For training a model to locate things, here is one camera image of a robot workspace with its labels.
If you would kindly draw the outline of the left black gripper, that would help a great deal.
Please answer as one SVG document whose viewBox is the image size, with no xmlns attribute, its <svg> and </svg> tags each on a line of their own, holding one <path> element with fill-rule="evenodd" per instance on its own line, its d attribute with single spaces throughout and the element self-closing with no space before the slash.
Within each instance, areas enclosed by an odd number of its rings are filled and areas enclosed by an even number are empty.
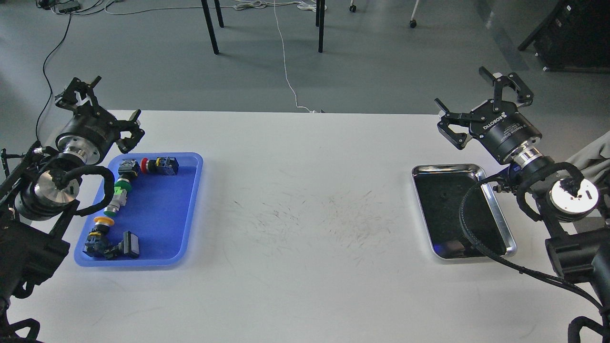
<svg viewBox="0 0 610 343">
<path fill-rule="evenodd" d="M 75 77 L 60 94 L 54 96 L 55 106 L 72 111 L 74 115 L 55 139 L 55 145 L 61 152 L 83 151 L 82 159 L 86 165 L 102 162 L 114 143 L 122 154 L 131 152 L 145 135 L 139 123 L 140 109 L 134 111 L 128 120 L 116 120 L 111 114 L 101 114 L 101 106 L 93 92 L 100 80 L 101 76 L 96 76 L 88 84 Z M 121 132 L 129 132 L 130 136 L 121 138 Z"/>
</svg>

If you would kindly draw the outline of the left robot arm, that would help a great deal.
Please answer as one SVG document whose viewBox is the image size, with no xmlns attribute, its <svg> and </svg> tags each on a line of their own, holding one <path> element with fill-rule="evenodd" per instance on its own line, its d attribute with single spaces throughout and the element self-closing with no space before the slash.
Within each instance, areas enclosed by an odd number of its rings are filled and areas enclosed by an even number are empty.
<svg viewBox="0 0 610 343">
<path fill-rule="evenodd" d="M 0 291 L 1 341 L 36 343 L 40 323 L 32 318 L 9 323 L 11 297 L 27 298 L 54 275 L 68 255 L 63 239 L 74 216 L 85 217 L 111 203 L 115 175 L 101 162 L 113 145 L 128 153 L 140 142 L 136 110 L 119 120 L 100 106 L 91 82 L 74 78 L 55 96 L 55 105 L 73 116 L 55 146 L 35 141 L 18 156 L 1 184 Z"/>
</svg>

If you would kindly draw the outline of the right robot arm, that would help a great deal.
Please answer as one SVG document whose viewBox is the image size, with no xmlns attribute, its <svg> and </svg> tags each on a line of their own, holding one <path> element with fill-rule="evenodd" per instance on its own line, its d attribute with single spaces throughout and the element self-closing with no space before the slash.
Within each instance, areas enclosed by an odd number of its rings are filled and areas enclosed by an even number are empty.
<svg viewBox="0 0 610 343">
<path fill-rule="evenodd" d="M 567 341 L 579 343 L 581 330 L 588 328 L 609 341 L 609 226 L 591 232 L 569 234 L 561 224 L 576 222 L 597 209 L 608 216 L 609 210 L 600 189 L 569 162 L 555 162 L 536 147 L 541 132 L 519 111 L 532 104 L 531 89 L 515 72 L 492 73 L 485 67 L 479 74 L 494 88 L 494 96 L 469 112 L 450 111 L 440 99 L 437 124 L 441 134 L 462 150 L 475 139 L 506 168 L 479 182 L 466 192 L 459 205 L 459 224 L 465 237 L 484 256 L 525 274 L 560 287 L 591 302 L 602 322 L 579 316 L 569 323 Z M 545 247 L 555 276 L 509 262 L 493 252 L 468 228 L 466 201 L 471 193 L 489 182 L 497 192 L 515 195 L 519 208 L 535 222 L 543 222 L 549 232 Z"/>
</svg>

